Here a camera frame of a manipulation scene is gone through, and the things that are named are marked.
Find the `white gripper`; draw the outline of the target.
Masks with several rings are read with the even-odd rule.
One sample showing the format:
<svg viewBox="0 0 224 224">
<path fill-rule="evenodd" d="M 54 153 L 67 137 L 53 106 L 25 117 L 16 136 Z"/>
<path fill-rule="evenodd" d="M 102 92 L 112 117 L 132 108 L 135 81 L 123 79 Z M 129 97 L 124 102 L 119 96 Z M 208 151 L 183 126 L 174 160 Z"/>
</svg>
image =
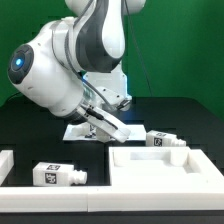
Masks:
<svg viewBox="0 0 224 224">
<path fill-rule="evenodd" d="M 123 122 L 98 107 L 82 104 L 78 108 L 78 113 L 96 129 L 107 130 L 109 128 L 114 128 L 113 139 L 121 143 L 124 143 L 130 136 L 131 131 Z"/>
</svg>

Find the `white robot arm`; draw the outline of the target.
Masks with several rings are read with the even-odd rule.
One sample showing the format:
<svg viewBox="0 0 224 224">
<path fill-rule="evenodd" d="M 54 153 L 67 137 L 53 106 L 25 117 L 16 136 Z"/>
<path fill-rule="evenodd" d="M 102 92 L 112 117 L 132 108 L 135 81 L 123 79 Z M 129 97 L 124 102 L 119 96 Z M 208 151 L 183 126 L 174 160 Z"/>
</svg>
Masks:
<svg viewBox="0 0 224 224">
<path fill-rule="evenodd" d="M 125 142 L 130 130 L 112 113 L 129 107 L 123 17 L 141 11 L 146 0 L 65 0 L 76 15 L 43 26 L 19 46 L 8 64 L 15 88 L 60 118 L 82 119 L 73 130 L 92 129 L 101 142 Z"/>
</svg>

